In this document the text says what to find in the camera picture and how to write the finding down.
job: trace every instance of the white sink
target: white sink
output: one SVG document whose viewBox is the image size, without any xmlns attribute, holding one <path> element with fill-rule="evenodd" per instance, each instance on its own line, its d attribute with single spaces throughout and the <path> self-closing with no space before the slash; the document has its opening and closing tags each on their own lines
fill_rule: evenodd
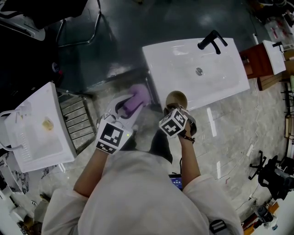
<svg viewBox="0 0 294 235">
<path fill-rule="evenodd" d="M 225 38 L 225 47 L 215 39 L 221 54 L 212 44 L 204 50 L 203 39 L 185 39 L 143 47 L 162 109 L 167 95 L 183 92 L 192 110 L 249 89 L 249 83 L 234 40 Z M 201 68 L 202 75 L 196 73 Z"/>
</svg>

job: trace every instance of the black pants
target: black pants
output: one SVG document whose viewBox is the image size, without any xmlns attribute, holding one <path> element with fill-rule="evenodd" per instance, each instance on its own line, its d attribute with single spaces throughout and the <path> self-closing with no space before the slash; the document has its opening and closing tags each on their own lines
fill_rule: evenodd
<svg viewBox="0 0 294 235">
<path fill-rule="evenodd" d="M 121 148 L 121 151 L 134 151 L 136 149 L 135 137 L 132 135 L 126 144 Z M 173 162 L 173 156 L 170 153 L 170 146 L 167 140 L 166 134 L 162 130 L 158 130 L 153 137 L 151 148 L 148 151 L 149 153 L 163 157 L 168 160 L 170 163 Z"/>
</svg>

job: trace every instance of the black faucet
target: black faucet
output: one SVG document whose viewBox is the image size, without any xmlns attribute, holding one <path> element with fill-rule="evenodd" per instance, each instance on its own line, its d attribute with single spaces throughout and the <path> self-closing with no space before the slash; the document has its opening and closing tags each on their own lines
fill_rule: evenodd
<svg viewBox="0 0 294 235">
<path fill-rule="evenodd" d="M 228 43 L 226 43 L 222 36 L 220 36 L 220 34 L 216 30 L 212 30 L 211 33 L 208 34 L 202 42 L 198 43 L 198 48 L 203 50 L 205 47 L 207 47 L 208 44 L 211 43 L 214 46 L 216 53 L 219 55 L 221 51 L 214 41 L 216 38 L 219 38 L 224 46 L 228 46 Z"/>
</svg>

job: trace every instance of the chrome drain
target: chrome drain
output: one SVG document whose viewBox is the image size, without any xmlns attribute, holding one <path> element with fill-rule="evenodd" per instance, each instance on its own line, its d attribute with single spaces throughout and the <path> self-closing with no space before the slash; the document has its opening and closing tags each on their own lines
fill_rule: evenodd
<svg viewBox="0 0 294 235">
<path fill-rule="evenodd" d="M 195 72 L 198 76 L 201 76 L 203 74 L 203 70 L 201 68 L 196 68 Z"/>
</svg>

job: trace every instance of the person's left arm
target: person's left arm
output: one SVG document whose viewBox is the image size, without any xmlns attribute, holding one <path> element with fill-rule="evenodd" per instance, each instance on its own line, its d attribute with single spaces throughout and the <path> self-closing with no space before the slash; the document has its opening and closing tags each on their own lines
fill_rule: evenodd
<svg viewBox="0 0 294 235">
<path fill-rule="evenodd" d="M 78 234 L 79 218 L 102 177 L 107 157 L 107 153 L 96 149 L 73 190 L 54 191 L 43 221 L 43 235 Z"/>
</svg>

